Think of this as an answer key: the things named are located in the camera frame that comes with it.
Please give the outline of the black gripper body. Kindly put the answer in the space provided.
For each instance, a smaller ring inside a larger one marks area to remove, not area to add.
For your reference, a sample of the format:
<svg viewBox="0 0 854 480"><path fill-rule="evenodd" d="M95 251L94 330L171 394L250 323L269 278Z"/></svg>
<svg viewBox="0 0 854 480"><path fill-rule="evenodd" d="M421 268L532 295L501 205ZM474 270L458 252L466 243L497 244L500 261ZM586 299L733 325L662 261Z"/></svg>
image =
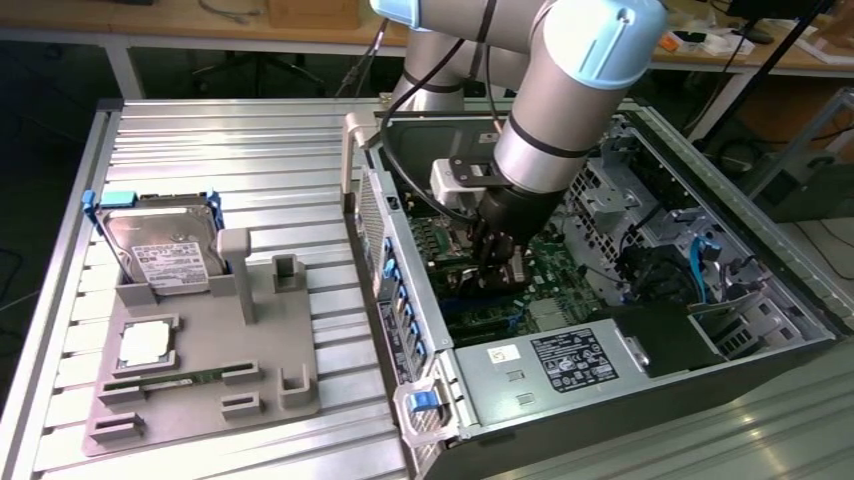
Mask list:
<svg viewBox="0 0 854 480"><path fill-rule="evenodd" d="M540 194L518 187L488 189L477 210L477 239L505 234L516 245L528 246L544 230L564 196L564 190Z"/></svg>

